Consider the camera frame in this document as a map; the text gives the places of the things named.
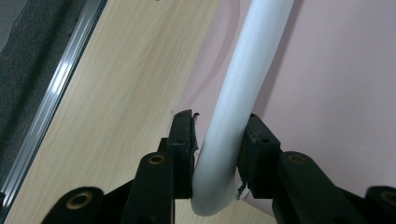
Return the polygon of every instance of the wooden surface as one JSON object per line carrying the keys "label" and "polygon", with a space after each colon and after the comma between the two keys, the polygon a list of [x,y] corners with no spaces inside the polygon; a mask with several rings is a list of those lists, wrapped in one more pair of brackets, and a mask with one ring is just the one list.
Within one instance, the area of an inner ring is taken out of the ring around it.
{"label": "wooden surface", "polygon": [[[109,1],[6,223],[39,223],[70,189],[109,192],[167,135],[218,0]],[[177,223],[264,223],[244,203]]]}

